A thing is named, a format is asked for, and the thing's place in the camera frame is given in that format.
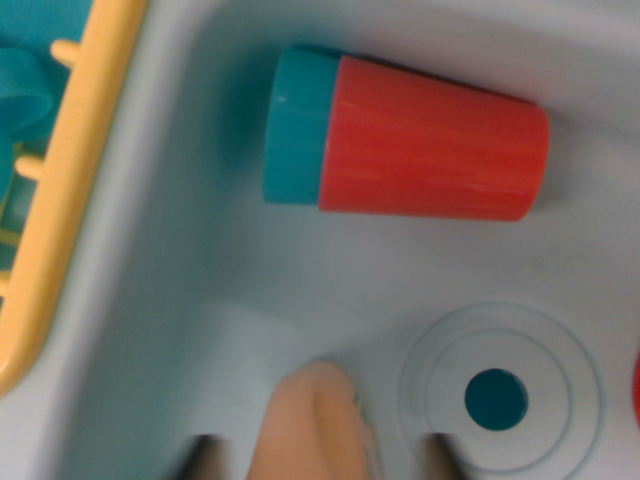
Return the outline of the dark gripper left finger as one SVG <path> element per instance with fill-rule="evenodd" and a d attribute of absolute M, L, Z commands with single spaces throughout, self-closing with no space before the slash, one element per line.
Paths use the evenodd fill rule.
<path fill-rule="evenodd" d="M 213 434 L 194 437 L 172 474 L 173 480 L 228 480 L 230 441 Z"/>

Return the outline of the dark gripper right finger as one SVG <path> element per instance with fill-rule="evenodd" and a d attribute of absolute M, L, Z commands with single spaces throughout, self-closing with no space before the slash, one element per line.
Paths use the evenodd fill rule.
<path fill-rule="evenodd" d="M 442 433 L 424 437 L 424 478 L 427 480 L 472 480 L 452 439 Z"/>

